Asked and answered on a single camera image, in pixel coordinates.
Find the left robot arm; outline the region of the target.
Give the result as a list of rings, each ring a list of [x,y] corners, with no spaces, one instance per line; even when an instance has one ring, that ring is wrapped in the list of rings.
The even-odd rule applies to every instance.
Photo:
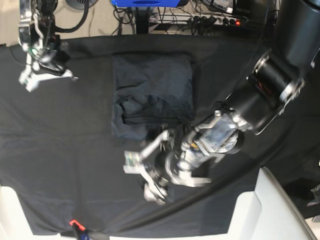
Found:
[[[246,82],[186,134],[164,130],[143,150],[126,151],[124,172],[140,175],[144,198],[158,204],[169,200],[169,184],[190,188],[210,185],[212,179],[200,175],[199,169],[236,153],[244,133],[259,135],[281,115],[299,96],[319,50],[319,1],[282,1],[272,45]]]

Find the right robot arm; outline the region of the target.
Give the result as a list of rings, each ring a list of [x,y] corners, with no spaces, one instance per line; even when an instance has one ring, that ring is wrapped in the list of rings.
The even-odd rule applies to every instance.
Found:
[[[19,2],[18,43],[26,53],[25,69],[18,81],[28,92],[41,82],[78,78],[67,68],[70,56],[55,32],[56,0],[21,0]]]

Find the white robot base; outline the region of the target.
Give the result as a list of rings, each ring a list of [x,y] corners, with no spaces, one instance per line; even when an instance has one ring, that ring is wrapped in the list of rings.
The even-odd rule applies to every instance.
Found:
[[[60,240],[60,235],[34,235],[28,224],[16,192],[0,187],[1,240]]]
[[[259,169],[253,191],[235,203],[228,240],[315,240],[317,237],[271,171]]]

